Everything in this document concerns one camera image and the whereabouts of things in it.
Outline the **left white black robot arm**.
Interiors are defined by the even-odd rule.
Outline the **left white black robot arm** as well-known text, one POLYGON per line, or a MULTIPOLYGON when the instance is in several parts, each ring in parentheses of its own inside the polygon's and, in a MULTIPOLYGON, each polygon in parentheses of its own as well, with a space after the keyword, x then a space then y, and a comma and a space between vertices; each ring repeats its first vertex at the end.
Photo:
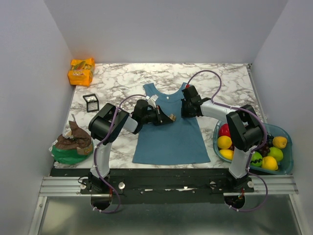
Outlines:
POLYGON ((90 121, 91 138, 99 143, 94 147, 93 166, 88 181, 97 193, 104 193, 108 189, 109 182, 105 177, 110 172, 111 147, 121 130, 137 134, 145 124, 161 126, 175 122, 176 116, 166 115, 156 104, 156 98, 154 95, 149 99, 139 99, 131 114, 120 106, 107 103, 90 121))

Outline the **gold red brooch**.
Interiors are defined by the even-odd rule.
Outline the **gold red brooch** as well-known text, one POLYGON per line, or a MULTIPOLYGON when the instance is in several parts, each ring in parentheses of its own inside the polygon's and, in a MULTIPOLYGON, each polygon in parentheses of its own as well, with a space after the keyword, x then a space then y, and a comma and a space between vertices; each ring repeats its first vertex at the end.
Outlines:
POLYGON ((171 121, 175 122, 176 121, 176 116, 174 114, 170 114, 169 118, 171 121))

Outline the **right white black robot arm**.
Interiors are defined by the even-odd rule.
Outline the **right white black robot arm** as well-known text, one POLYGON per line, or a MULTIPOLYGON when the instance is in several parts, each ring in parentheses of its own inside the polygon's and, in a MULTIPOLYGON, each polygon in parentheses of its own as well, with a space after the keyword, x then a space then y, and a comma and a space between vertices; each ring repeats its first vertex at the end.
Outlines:
POLYGON ((210 117, 228 124, 234 154, 225 187, 235 192, 247 181, 252 154, 267 141, 267 130, 250 105, 233 107, 201 98, 195 86, 182 90, 181 116, 183 118, 210 117))

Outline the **blue tank top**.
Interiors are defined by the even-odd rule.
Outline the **blue tank top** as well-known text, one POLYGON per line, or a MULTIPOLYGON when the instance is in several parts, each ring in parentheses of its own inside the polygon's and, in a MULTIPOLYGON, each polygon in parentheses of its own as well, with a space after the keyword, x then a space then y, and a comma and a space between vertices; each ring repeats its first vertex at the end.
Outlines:
POLYGON ((165 115, 173 114, 173 123, 145 124, 139 132, 133 163, 146 165, 187 165, 210 162, 198 121, 181 117, 183 83, 173 94, 161 93, 153 83, 143 86, 146 95, 157 95, 156 104, 165 115))

